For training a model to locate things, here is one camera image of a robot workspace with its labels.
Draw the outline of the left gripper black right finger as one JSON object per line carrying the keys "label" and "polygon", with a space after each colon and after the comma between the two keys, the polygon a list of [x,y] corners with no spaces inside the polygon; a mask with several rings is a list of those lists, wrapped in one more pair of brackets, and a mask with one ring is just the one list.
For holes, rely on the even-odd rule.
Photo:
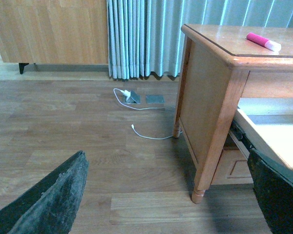
{"label": "left gripper black right finger", "polygon": [[293,171],[256,149],[247,161],[254,194],[273,234],[293,234]]}

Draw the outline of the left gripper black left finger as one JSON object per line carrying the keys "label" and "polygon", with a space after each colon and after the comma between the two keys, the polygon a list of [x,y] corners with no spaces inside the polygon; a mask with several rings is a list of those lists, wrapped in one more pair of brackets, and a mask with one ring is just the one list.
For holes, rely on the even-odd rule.
{"label": "left gripper black left finger", "polygon": [[89,162],[78,151],[0,210],[0,234],[67,234],[76,218]]}

